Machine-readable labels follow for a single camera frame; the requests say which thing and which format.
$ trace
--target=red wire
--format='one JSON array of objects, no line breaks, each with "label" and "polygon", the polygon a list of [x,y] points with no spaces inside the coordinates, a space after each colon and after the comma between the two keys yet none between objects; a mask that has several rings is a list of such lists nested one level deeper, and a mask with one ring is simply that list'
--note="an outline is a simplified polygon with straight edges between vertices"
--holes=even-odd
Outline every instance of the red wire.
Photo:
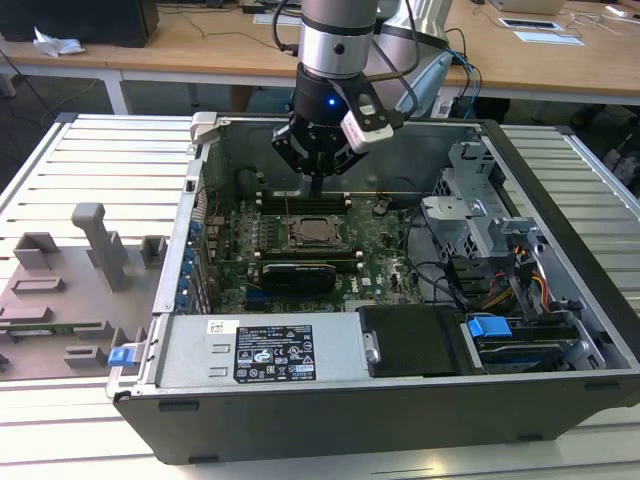
[{"label": "red wire", "polygon": [[489,282],[489,296],[492,296],[492,295],[493,295],[493,284],[496,282],[496,280],[497,280],[499,277],[504,277],[504,276],[505,276],[505,273],[503,273],[503,272],[498,272],[498,273],[496,274],[496,276],[495,276],[495,277],[493,277],[493,280],[491,280],[491,282]]}]

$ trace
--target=white sticker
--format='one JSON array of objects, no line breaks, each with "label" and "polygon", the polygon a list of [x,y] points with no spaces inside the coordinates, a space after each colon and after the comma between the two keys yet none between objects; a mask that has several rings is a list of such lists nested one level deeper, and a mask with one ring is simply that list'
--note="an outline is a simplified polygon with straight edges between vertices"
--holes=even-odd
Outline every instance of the white sticker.
[{"label": "white sticker", "polygon": [[215,335],[218,333],[236,333],[236,328],[240,325],[240,320],[209,320],[207,323],[207,333]]}]

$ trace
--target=white paper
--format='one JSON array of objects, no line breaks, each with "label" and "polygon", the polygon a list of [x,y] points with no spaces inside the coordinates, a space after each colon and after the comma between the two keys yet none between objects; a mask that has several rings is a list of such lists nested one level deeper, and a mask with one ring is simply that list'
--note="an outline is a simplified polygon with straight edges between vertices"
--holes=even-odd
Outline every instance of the white paper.
[{"label": "white paper", "polygon": [[[273,23],[273,13],[256,13],[253,16],[253,23],[256,25],[271,25]],[[284,13],[278,17],[278,25],[285,27],[298,27],[300,23],[300,17],[290,17]]]},{"label": "white paper", "polygon": [[560,45],[584,45],[582,41],[575,37],[565,37],[555,33],[534,33],[534,32],[513,32],[523,42],[533,43],[555,43]]},{"label": "white paper", "polygon": [[36,38],[33,41],[33,46],[40,50],[42,53],[51,55],[52,57],[58,57],[58,55],[68,55],[71,53],[82,53],[84,48],[80,45],[80,41],[74,38],[68,38],[60,40],[58,38],[50,37],[41,33],[37,28],[33,28],[36,32]]}]

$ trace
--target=wooden desk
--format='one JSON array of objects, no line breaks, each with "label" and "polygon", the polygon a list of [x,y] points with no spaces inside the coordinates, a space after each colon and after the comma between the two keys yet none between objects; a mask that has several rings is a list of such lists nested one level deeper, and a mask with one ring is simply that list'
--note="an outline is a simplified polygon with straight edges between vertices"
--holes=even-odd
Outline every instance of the wooden desk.
[{"label": "wooden desk", "polygon": [[[447,28],[464,31],[468,56],[484,77],[484,96],[638,104],[640,25],[605,18],[603,25],[621,35],[574,23],[559,34],[581,35],[584,46],[525,43],[514,29],[499,28],[481,13],[496,23],[498,17],[532,18],[552,20],[564,28],[572,21],[573,10],[603,13],[604,7],[567,2],[560,15],[549,17],[501,12],[490,3],[478,8],[470,1],[454,0]],[[457,32],[449,33],[449,40],[453,48],[462,50]],[[462,67],[452,68],[445,85],[464,84],[465,78]]]},{"label": "wooden desk", "polygon": [[[522,42],[513,29],[499,28],[501,17],[553,19],[565,26],[571,11],[604,12],[604,5],[567,2],[561,15],[499,12],[490,3],[478,8],[468,0],[453,0],[447,28],[461,28],[468,55],[482,71],[482,96],[530,100],[640,105],[640,25],[605,19],[602,27],[573,25],[560,34],[582,36],[584,46]],[[162,12],[177,12],[161,7]],[[202,38],[204,34],[217,35]],[[299,28],[282,26],[285,42],[298,39]],[[220,33],[241,32],[241,34]],[[453,48],[462,49],[459,35],[449,34]],[[87,53],[59,59],[37,52],[30,43],[7,43],[8,54],[25,74],[99,78],[107,85],[114,112],[129,109],[122,80],[293,86],[297,59],[273,46],[271,27],[254,25],[252,15],[231,12],[160,13],[158,29],[144,49],[87,45]],[[0,74],[11,73],[0,59]],[[441,89],[442,98],[456,96],[465,82],[461,67],[453,67]]]}]

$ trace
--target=power supply label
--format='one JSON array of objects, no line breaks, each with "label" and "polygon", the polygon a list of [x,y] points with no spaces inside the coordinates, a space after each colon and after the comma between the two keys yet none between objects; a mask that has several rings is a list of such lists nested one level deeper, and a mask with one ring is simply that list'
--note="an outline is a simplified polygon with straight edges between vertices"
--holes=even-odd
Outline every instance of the power supply label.
[{"label": "power supply label", "polygon": [[233,378],[238,383],[315,380],[311,325],[238,327]]}]

